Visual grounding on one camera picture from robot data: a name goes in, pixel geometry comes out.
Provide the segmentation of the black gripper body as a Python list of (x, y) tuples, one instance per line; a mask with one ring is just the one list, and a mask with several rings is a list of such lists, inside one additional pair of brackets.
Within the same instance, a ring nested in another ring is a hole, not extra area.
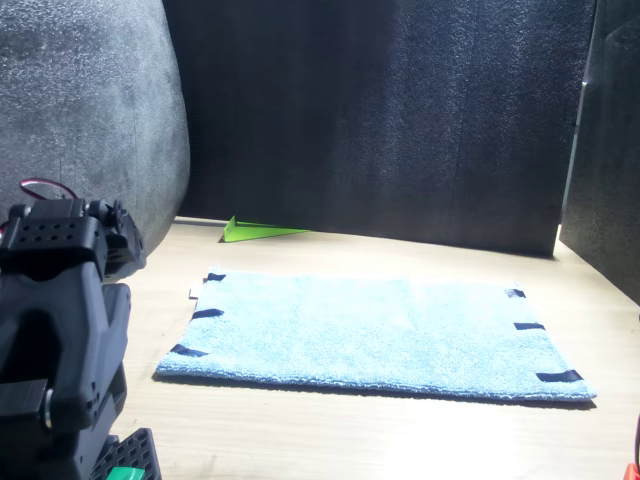
[(112, 205), (104, 200), (92, 201), (88, 214), (100, 222), (106, 241), (105, 278), (127, 278), (146, 266), (142, 236), (120, 200)]

